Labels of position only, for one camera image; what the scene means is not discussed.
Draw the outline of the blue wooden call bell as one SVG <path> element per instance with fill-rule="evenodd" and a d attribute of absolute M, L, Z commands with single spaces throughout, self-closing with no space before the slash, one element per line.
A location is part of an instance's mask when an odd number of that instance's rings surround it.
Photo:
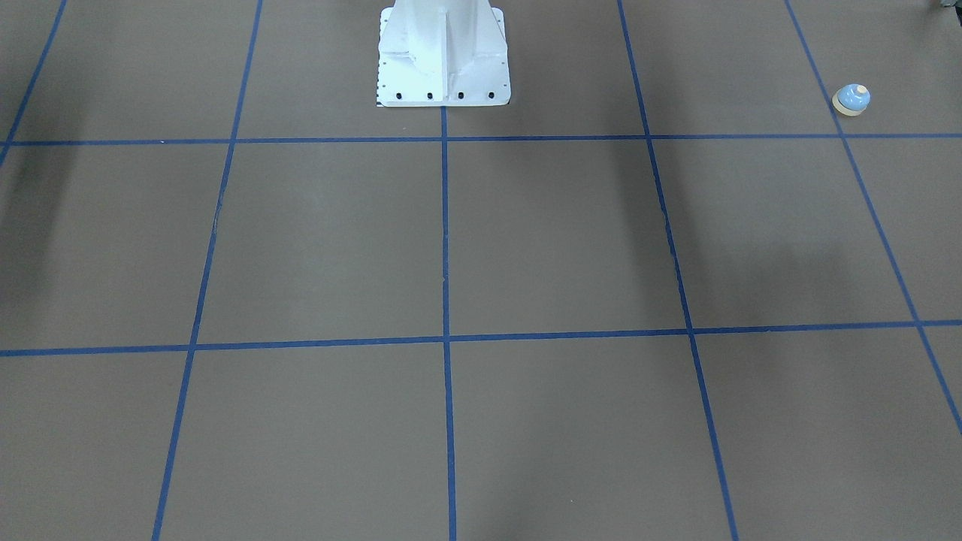
<path fill-rule="evenodd" d="M 834 93 L 831 99 L 834 110 L 843 116 L 860 116 L 866 112 L 872 96 L 861 83 L 849 83 Z"/>

